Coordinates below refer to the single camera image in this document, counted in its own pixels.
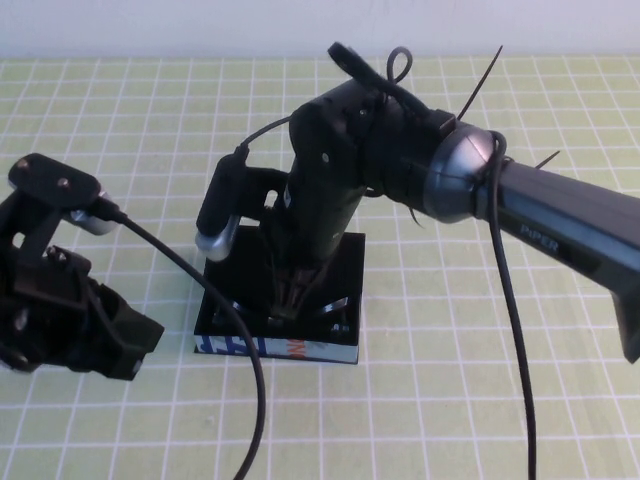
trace cutting mat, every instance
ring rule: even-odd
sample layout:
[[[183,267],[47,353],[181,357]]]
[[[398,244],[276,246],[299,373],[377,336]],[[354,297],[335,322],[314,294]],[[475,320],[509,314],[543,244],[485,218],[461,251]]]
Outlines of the cutting mat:
[[[385,59],[370,59],[383,71]],[[458,111],[489,58],[416,59],[404,81]],[[326,59],[81,59],[0,63],[2,173],[37,151],[95,174],[129,215],[199,268],[195,218],[218,159],[248,132],[343,80]],[[467,121],[508,153],[640,192],[640,57],[503,56]],[[287,169],[286,129],[252,165]],[[3,197],[8,188],[3,187]],[[252,479],[523,479],[511,332],[487,225],[437,225],[385,199],[368,235],[358,366],[265,361],[268,420]],[[162,322],[133,383],[42,368],[0,373],[0,472],[9,479],[232,478],[253,428],[246,359],[195,356],[202,295],[122,229],[56,242]],[[640,370],[622,359],[608,293],[506,239],[531,361],[541,479],[640,476]]]

